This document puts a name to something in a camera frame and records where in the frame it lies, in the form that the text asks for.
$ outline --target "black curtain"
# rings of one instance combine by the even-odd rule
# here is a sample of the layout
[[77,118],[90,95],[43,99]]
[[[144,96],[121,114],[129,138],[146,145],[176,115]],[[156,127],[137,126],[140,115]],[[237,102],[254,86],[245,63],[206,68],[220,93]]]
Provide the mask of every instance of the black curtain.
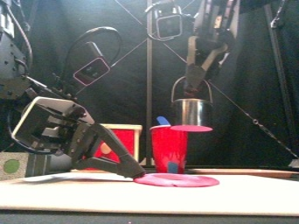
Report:
[[[140,160],[145,157],[145,85],[146,45],[145,15],[146,1],[125,0],[41,0],[37,11],[34,1],[22,1],[25,15],[33,15],[29,33],[33,67],[31,77],[46,85],[51,74],[61,74],[65,55],[71,41],[86,30],[110,26],[121,38],[121,53],[116,65],[90,87],[78,94],[94,120],[99,123],[141,124]],[[182,13],[194,15],[200,0],[176,1]],[[290,147],[289,129],[276,73],[273,48],[268,33],[264,4],[273,2],[273,13],[278,1],[240,1],[237,39],[234,47],[210,82],[232,99],[241,110],[212,89],[213,131],[190,133],[188,142],[188,165],[202,166],[286,166],[292,156],[253,124],[254,118],[274,137]],[[286,8],[280,47],[284,54],[286,85],[293,114],[297,115],[297,1]],[[184,75],[186,41],[192,35],[188,24],[182,35],[174,40],[153,42],[153,113],[154,118],[172,119],[170,91],[173,82]],[[117,50],[116,38],[98,34],[91,39],[110,59]]]

